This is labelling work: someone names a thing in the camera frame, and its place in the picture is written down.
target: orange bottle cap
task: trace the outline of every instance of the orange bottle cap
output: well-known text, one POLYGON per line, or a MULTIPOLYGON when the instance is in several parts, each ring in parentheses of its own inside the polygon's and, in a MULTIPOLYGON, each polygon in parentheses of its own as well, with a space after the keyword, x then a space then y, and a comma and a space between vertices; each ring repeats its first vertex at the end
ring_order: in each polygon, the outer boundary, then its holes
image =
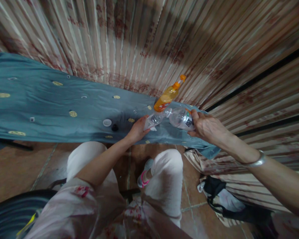
POLYGON ((185 75, 180 75, 180 79, 181 79, 183 82, 185 82, 185 80, 186 80, 186 76, 185 76, 185 75))
POLYGON ((178 89, 179 87, 180 87, 180 83, 175 82, 174 85, 173 85, 173 88, 174 89, 178 89))

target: clear plastic bottle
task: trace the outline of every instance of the clear plastic bottle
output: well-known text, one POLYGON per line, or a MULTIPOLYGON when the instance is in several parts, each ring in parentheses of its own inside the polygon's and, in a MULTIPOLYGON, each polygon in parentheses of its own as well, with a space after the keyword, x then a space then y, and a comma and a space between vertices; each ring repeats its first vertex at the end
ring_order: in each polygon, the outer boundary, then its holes
POLYGON ((154 126, 162 123, 163 119, 167 117, 167 114, 169 114, 169 111, 166 109, 163 112, 154 112, 153 114, 148 116, 144 125, 144 130, 153 128, 154 126))
POLYGON ((169 118, 172 126, 186 131, 194 131, 194 122, 190 111, 184 107, 175 109, 166 108, 163 112, 155 112, 151 114, 145 122, 144 130, 152 128, 162 123, 164 118, 169 118))
POLYGON ((167 108, 165 111, 170 112, 166 114, 169 118, 169 122, 172 126, 186 131, 194 131, 194 122, 190 111, 184 107, 178 107, 175 109, 167 108))

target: striped curtain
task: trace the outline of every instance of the striped curtain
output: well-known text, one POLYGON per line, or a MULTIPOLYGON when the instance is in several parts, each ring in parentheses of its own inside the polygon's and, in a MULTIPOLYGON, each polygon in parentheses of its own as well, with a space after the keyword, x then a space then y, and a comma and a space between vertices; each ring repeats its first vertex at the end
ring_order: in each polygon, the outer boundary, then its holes
POLYGON ((235 134, 299 115, 299 57, 209 113, 235 134))
POLYGON ((226 189, 243 202, 257 204, 270 210, 290 212, 252 174, 225 174, 213 177, 225 181, 226 189))
MULTIPOLYGON (((266 155, 299 171, 299 122, 279 126, 240 137, 250 146, 264 151, 266 155)), ((226 152, 220 152, 208 160, 197 151, 185 152, 193 166, 205 175, 247 172, 226 152)))
POLYGON ((296 0, 0 0, 0 51, 201 108, 298 48, 296 0))

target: hand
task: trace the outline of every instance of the hand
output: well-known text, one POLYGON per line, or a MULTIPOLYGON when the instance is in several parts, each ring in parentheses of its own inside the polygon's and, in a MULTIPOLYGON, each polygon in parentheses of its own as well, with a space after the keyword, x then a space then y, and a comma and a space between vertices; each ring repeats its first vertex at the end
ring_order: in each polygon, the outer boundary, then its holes
POLYGON ((140 141, 148 132, 150 132, 150 129, 143 131, 147 117, 148 115, 145 115, 138 121, 136 121, 125 137, 128 141, 131 142, 131 144, 135 144, 137 141, 140 141))
POLYGON ((198 137, 208 143, 216 145, 220 148, 228 143, 231 137, 234 137, 222 123, 212 115, 206 115, 196 110, 192 110, 192 117, 196 132, 188 132, 192 137, 198 137))

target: orange soda bottle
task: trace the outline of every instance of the orange soda bottle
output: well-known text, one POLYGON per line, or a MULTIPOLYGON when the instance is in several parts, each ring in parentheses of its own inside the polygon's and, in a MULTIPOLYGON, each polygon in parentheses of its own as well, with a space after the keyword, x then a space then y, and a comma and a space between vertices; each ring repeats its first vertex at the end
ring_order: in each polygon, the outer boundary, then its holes
POLYGON ((180 80, 175 82, 174 85, 168 87, 163 95, 158 99, 156 104, 154 105, 154 110, 157 112, 162 112, 165 108, 176 98, 178 95, 178 89, 180 87, 181 82, 185 82, 186 76, 180 75, 180 80))

